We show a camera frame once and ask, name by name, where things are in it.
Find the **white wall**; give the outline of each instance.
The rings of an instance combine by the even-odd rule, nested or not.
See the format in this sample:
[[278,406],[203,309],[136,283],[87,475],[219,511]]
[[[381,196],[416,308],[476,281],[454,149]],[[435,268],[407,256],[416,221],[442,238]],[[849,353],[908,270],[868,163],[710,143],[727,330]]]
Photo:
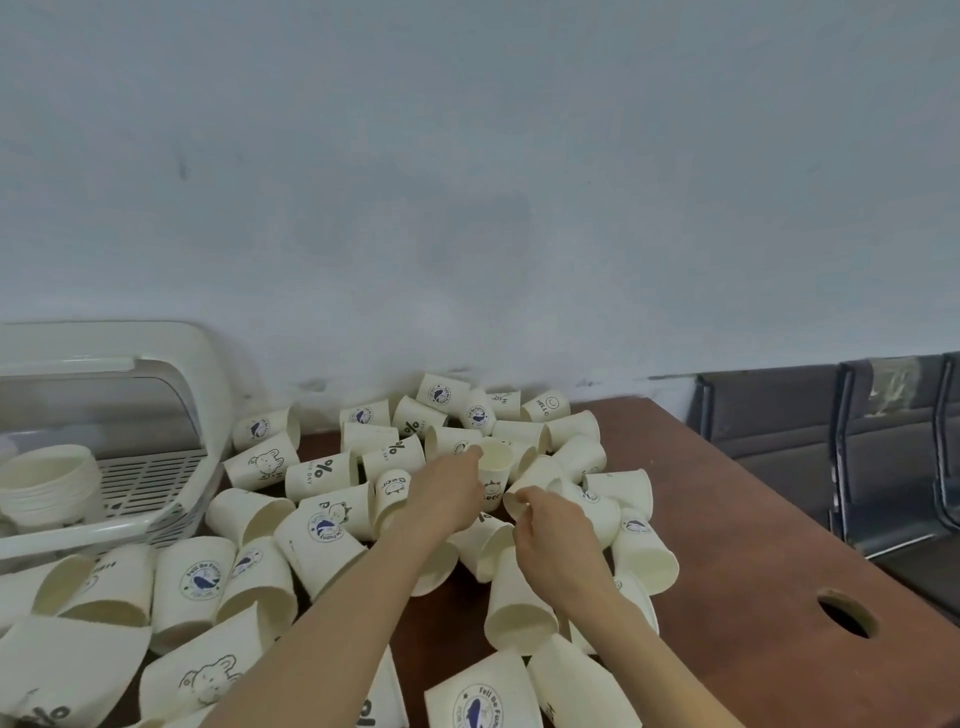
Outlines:
[[960,25],[880,5],[5,3],[0,319],[326,411],[960,348]]

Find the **person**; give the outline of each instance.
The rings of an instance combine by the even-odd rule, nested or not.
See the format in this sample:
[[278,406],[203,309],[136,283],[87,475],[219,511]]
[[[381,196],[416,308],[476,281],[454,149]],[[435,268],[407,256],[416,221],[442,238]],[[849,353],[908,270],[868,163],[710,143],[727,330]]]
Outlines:
[[[427,557],[480,513],[482,451],[417,472],[390,529],[240,678],[203,728],[353,728]],[[613,585],[583,510],[540,488],[516,524],[531,588],[577,625],[648,728],[743,728]]]

